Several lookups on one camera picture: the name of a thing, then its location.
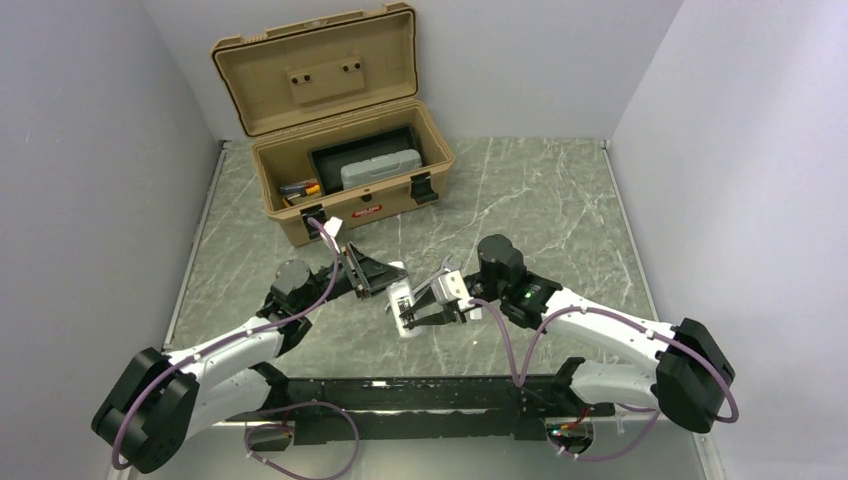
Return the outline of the white remote control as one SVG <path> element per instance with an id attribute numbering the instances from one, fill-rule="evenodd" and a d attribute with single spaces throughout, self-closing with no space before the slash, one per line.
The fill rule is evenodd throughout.
<path id="1" fill-rule="evenodd" d="M 422 327 L 408 328 L 409 319 L 405 319 L 401 314 L 407 307 L 413 303 L 412 287 L 407 277 L 393 282 L 386 289 L 388 295 L 388 309 L 391 313 L 397 332 L 401 339 L 411 339 L 421 335 L 424 331 Z"/>

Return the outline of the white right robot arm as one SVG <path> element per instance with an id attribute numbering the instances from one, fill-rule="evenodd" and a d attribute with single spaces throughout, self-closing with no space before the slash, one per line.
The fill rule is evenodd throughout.
<path id="1" fill-rule="evenodd" d="M 443 267 L 417 287 L 392 283 L 387 309 L 398 333 L 415 336 L 489 311 L 517 387 L 526 383 L 545 335 L 575 338 L 619 357 L 614 364 L 574 357 L 561 365 L 550 392 L 564 415 L 610 403 L 648 409 L 694 433 L 738 421 L 730 390 L 734 368 L 703 323 L 649 320 L 591 301 L 529 270 L 523 253 L 501 234 L 479 242 L 477 260 L 478 271 L 469 275 Z"/>

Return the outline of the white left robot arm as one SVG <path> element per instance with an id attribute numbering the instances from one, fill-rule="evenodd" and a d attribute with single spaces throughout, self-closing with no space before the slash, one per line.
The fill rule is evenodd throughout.
<path id="1" fill-rule="evenodd" d="M 205 343 L 135 354 L 97 409 L 92 431 L 113 449 L 121 468 L 150 473 L 183 442 L 229 417 L 253 411 L 264 420 L 287 406 L 287 377 L 271 360 L 294 349 L 312 324 L 307 315 L 349 292 L 373 297 L 407 272 L 342 246 L 318 271 L 294 259 L 279 265 L 261 308 L 235 329 Z"/>

